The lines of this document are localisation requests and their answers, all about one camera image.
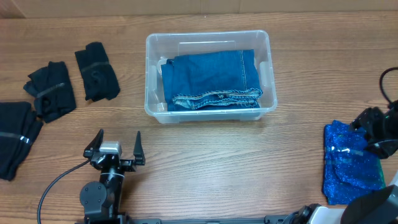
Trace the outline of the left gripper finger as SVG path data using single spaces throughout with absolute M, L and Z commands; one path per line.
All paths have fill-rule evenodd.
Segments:
M 143 161 L 144 160 L 144 151 L 142 148 L 142 141 L 141 141 L 141 132 L 138 131 L 136 134 L 136 141 L 133 150 L 134 160 L 135 161 Z
M 97 151 L 103 142 L 104 130 L 100 129 L 95 138 L 85 148 L 85 151 Z

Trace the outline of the blue sequin fabric bundle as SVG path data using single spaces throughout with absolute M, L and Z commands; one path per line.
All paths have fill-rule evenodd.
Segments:
M 322 191 L 329 205 L 347 205 L 386 186 L 380 159 L 364 150 L 364 134 L 337 120 L 324 128 Z

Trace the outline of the black cloth bundle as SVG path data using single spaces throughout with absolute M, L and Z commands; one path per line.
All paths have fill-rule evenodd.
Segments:
M 65 62 L 49 62 L 28 75 L 23 89 L 35 98 L 37 116 L 50 123 L 76 108 L 72 83 Z
M 88 44 L 85 50 L 75 52 L 76 61 L 83 79 L 85 100 L 112 100 L 119 94 L 116 74 L 101 42 Z

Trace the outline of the large black garment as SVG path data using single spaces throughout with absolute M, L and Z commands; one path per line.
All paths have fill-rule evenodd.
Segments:
M 1 103 L 1 178 L 11 181 L 29 155 L 43 122 L 30 103 Z

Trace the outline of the clear plastic storage bin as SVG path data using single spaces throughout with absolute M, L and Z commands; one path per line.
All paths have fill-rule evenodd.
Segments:
M 168 111 L 164 97 L 161 65 L 167 59 L 186 54 L 205 54 L 225 50 L 254 50 L 254 66 L 263 95 L 259 107 L 233 110 Z M 269 36 L 263 30 L 229 32 L 158 33 L 146 39 L 146 84 L 144 108 L 162 124 L 187 121 L 259 120 L 277 108 L 274 70 Z

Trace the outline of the blue denim jeans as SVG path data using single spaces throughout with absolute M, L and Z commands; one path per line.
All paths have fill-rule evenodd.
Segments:
M 180 55 L 161 67 L 168 111 L 258 108 L 254 50 Z

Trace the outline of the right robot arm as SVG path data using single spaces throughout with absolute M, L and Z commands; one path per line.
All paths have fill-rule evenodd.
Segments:
M 304 206 L 284 223 L 397 223 L 397 182 L 386 185 L 381 167 L 397 151 L 397 102 L 388 108 L 324 127 L 322 191 L 329 206 Z

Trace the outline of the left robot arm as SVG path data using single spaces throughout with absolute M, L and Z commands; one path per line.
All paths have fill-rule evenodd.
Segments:
M 146 164 L 141 134 L 136 135 L 133 159 L 122 159 L 121 143 L 104 141 L 103 136 L 104 131 L 100 129 L 83 152 L 90 165 L 101 172 L 98 181 L 87 183 L 80 192 L 84 222 L 131 223 L 130 216 L 119 208 L 125 173 L 135 172 L 137 166 Z

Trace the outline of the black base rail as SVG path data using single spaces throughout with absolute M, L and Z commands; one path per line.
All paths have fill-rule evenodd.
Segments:
M 89 221 L 88 219 L 76 224 L 281 224 L 292 223 L 293 215 L 266 215 L 264 218 L 222 218 L 222 219 L 184 219 L 184 220 L 161 220 L 133 219 L 130 216 L 105 221 Z

